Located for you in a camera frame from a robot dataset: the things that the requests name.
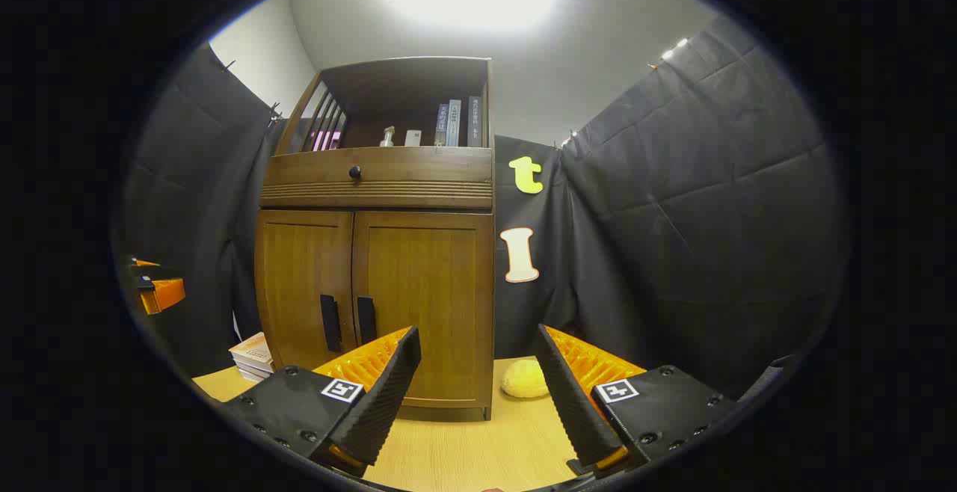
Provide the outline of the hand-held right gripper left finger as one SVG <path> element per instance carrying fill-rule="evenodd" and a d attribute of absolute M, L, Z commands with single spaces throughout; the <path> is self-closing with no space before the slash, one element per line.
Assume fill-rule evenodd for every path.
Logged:
<path fill-rule="evenodd" d="M 314 370 L 284 366 L 223 409 L 302 458 L 363 477 L 416 375 L 418 331 L 401 328 Z"/>

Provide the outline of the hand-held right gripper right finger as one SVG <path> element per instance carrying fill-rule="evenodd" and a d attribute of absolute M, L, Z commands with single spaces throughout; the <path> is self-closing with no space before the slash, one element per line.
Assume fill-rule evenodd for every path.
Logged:
<path fill-rule="evenodd" d="M 643 369 L 550 326 L 535 356 L 579 464 L 597 477 L 683 451 L 739 407 L 676 366 Z"/>

